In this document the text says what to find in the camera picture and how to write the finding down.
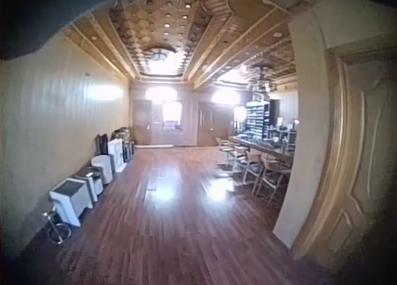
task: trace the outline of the desk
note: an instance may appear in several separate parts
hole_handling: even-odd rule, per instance
[[[236,136],[229,136],[229,140],[232,143],[238,143],[238,144],[242,144],[243,146],[246,147],[251,147],[259,152],[263,152],[263,153],[267,153],[270,154],[280,160],[283,160],[284,162],[292,165],[293,162],[293,153],[292,152],[288,152],[286,149],[273,149],[271,147],[266,147],[266,146],[261,146],[260,144],[257,144],[255,142],[250,142],[247,141],[245,139],[241,139],[238,138]]]

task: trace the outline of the door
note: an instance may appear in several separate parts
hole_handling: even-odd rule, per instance
[[[319,212],[326,215],[309,249],[333,269],[377,220],[397,156],[396,62],[372,53],[338,58],[337,69],[341,150],[336,174],[327,181],[332,191]]]
[[[150,100],[133,101],[133,138],[135,144],[151,144],[151,107]]]
[[[233,131],[233,107],[199,102],[198,146],[216,146],[216,138],[227,139]]]

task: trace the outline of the baseboard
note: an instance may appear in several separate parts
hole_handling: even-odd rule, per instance
[[[136,144],[134,146],[137,149],[169,149],[174,147],[173,144]]]

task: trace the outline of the shelving unit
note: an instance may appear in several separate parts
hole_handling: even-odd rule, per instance
[[[269,138],[269,129],[276,119],[277,101],[247,103],[246,130],[259,139]]]
[[[260,139],[267,138],[270,126],[269,102],[257,102],[247,105],[246,129]]]

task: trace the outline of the ceiling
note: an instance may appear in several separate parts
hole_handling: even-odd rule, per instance
[[[114,0],[63,30],[132,82],[246,88],[295,74],[287,22],[316,0]]]

